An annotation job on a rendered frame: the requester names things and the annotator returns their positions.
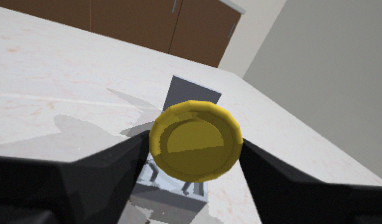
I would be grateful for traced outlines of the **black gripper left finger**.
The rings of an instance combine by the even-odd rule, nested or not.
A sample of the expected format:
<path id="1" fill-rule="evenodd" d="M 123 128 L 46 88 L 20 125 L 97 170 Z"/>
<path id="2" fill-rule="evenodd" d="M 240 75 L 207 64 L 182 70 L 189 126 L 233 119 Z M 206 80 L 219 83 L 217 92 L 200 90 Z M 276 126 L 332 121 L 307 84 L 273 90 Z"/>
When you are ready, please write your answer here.
<path id="1" fill-rule="evenodd" d="M 78 161 L 0 156 L 0 198 L 55 202 L 66 224 L 118 224 L 147 160 L 149 133 Z"/>

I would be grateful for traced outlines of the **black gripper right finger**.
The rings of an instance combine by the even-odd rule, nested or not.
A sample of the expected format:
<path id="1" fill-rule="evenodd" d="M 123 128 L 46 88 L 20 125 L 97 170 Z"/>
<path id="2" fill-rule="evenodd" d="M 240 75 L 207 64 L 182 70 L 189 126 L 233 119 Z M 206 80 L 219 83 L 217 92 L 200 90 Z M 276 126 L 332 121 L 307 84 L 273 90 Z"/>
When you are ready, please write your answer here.
<path id="1" fill-rule="evenodd" d="M 240 166 L 261 224 L 341 224 L 382 212 L 382 186 L 323 182 L 243 138 Z"/>

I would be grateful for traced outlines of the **yellow plate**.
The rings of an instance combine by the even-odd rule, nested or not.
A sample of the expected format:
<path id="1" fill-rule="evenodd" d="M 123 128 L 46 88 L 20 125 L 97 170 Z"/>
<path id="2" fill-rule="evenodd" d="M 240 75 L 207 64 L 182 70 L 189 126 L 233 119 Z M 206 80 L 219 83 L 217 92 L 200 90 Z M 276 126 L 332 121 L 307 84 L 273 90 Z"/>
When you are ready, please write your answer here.
<path id="1" fill-rule="evenodd" d="M 224 175 L 240 158 L 240 125 L 220 106 L 189 100 L 170 106 L 149 133 L 149 152 L 168 176 L 202 183 Z"/>

